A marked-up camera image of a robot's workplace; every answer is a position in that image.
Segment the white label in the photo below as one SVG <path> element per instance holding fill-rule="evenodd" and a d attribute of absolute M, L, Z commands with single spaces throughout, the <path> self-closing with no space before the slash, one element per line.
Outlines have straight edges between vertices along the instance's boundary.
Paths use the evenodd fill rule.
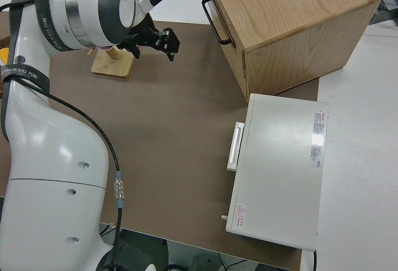
<path fill-rule="evenodd" d="M 312 138 L 311 138 L 311 165 L 313 167 L 322 166 L 323 145 L 325 144 L 325 123 L 327 113 L 318 110 L 313 118 Z"/>
<path fill-rule="evenodd" d="M 248 210 L 248 206 L 245 204 L 236 204 L 235 207 L 235 217 L 233 226 L 242 229 L 244 227 L 244 220 L 246 218 L 246 211 Z"/>

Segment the red triangle label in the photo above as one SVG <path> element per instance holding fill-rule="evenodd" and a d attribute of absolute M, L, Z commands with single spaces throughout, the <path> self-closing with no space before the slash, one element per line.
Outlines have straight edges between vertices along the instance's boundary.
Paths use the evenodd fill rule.
<path fill-rule="evenodd" d="M 246 212 L 246 209 L 243 208 L 242 205 L 240 204 L 240 205 L 238 206 L 238 213 L 239 213 L 239 214 L 242 214 L 243 212 Z"/>

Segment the cable connector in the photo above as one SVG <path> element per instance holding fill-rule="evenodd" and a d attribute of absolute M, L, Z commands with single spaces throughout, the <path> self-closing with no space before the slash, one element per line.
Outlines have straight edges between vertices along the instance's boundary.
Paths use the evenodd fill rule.
<path fill-rule="evenodd" d="M 114 195 L 116 197 L 118 208 L 123 208 L 124 185 L 122 180 L 122 174 L 120 171 L 116 172 L 116 179 L 114 181 Z"/>
<path fill-rule="evenodd" d="M 122 178 L 116 178 L 114 181 L 114 195 L 117 200 L 124 199 L 124 187 Z"/>

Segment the black metal handle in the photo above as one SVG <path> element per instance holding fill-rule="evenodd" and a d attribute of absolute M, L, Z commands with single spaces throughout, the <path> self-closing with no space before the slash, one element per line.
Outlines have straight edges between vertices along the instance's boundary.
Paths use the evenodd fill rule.
<path fill-rule="evenodd" d="M 207 8 L 206 8 L 206 3 L 210 2 L 210 1 L 211 0 L 202 0 L 201 5 L 203 6 L 203 10 L 205 10 L 205 14 L 207 16 L 207 19 L 209 20 L 211 29 L 213 30 L 214 34 L 216 35 L 218 43 L 220 43 L 221 45 L 231 44 L 232 43 L 231 39 L 223 40 L 223 39 L 220 38 L 220 35 L 218 35 L 218 32 L 217 32 L 216 27 L 214 25 L 214 22 L 211 20 L 210 14 L 209 14 L 209 12 L 207 11 Z"/>

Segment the white device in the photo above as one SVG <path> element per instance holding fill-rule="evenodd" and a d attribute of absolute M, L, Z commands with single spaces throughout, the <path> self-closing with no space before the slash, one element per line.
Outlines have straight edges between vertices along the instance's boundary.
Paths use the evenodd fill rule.
<path fill-rule="evenodd" d="M 228 232 L 315 251 L 327 118 L 326 103 L 250 95 Z"/>
<path fill-rule="evenodd" d="M 134 48 L 143 41 L 169 39 L 171 31 L 157 32 L 148 14 L 160 1 L 35 0 L 10 8 L 1 124 L 12 164 L 0 225 L 1 271 L 116 270 L 103 266 L 113 247 L 98 233 L 108 174 L 103 141 L 90 127 L 53 110 L 46 97 L 7 77 L 13 73 L 45 86 L 50 59 L 58 51 L 119 45 L 127 39 L 127 47 Z M 161 49 L 159 43 L 154 48 L 172 60 L 175 42 L 173 50 Z M 116 182 L 120 201 L 120 175 Z M 147 264 L 140 270 L 155 267 Z"/>

